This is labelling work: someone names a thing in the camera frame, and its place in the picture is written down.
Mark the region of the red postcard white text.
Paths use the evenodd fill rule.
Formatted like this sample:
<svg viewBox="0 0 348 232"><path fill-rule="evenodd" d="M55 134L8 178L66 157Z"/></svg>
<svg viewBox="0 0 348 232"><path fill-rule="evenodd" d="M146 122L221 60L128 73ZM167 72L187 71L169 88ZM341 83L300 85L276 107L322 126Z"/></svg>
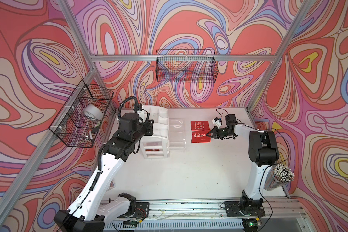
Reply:
<svg viewBox="0 0 348 232"><path fill-rule="evenodd" d="M192 131L210 130L209 121L191 121L190 126Z"/></svg>

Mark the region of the white plastic drawer organizer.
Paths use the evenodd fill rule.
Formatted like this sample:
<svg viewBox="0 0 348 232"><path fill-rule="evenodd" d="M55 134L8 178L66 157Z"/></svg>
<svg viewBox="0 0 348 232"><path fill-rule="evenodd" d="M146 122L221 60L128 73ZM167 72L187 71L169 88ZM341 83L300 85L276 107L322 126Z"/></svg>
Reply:
<svg viewBox="0 0 348 232"><path fill-rule="evenodd" d="M143 105L140 116L146 118L150 114L149 119L154 120L154 134L152 136L144 136L141 140L141 152L145 159L153 158L169 158L169 111L160 106ZM147 152L147 149L159 148L162 152Z"/></svg>

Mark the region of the clear plastic drawer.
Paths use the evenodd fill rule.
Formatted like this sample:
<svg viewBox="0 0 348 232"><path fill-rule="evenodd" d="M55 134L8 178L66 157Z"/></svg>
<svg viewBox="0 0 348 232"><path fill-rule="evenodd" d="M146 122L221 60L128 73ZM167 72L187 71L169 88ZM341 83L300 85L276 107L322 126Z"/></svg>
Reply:
<svg viewBox="0 0 348 232"><path fill-rule="evenodd" d="M184 152L186 148L185 122L183 119L169 120L169 149Z"/></svg>

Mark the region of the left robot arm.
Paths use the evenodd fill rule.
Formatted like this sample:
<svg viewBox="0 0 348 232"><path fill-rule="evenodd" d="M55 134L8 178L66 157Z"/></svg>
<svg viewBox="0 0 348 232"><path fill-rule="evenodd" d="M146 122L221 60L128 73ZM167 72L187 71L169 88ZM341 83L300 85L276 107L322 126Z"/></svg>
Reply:
<svg viewBox="0 0 348 232"><path fill-rule="evenodd" d="M120 216L135 217L136 198L121 193L110 203L101 206L103 196L117 172L131 154L138 153L141 140L154 134L154 121L134 96L126 98L117 109L118 130L97 152L97 168L80 195L66 210L59 210L54 222L62 232L102 232Z"/></svg>

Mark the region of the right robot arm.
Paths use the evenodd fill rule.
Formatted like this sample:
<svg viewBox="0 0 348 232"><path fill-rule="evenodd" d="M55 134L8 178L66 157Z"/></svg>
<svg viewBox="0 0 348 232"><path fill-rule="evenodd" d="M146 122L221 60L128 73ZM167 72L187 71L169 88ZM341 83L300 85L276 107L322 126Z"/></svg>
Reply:
<svg viewBox="0 0 348 232"><path fill-rule="evenodd" d="M264 176L280 158L275 134L272 130L258 130L241 122L234 114L226 115L226 126L221 127L222 119L212 120L214 128L206 136L213 139L244 139L248 145L248 156L252 162L246 188L242 191L239 206L261 207L263 203L262 188Z"/></svg>

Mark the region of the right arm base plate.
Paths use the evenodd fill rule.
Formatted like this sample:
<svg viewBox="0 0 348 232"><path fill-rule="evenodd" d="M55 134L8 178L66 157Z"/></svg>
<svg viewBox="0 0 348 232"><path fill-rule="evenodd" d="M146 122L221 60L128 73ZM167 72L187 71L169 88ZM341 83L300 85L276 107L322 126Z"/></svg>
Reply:
<svg viewBox="0 0 348 232"><path fill-rule="evenodd" d="M251 202L225 201L220 205L220 207L225 209L228 217L261 218L266 216L262 203L263 200Z"/></svg>

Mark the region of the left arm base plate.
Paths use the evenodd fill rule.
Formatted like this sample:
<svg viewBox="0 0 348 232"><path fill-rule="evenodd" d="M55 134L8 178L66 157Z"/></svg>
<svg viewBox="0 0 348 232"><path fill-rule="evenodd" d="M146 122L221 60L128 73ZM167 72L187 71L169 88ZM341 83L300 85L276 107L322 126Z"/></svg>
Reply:
<svg viewBox="0 0 348 232"><path fill-rule="evenodd" d="M125 218L137 218L145 219L149 216L149 202L137 202L134 206L131 206L126 214L123 216Z"/></svg>

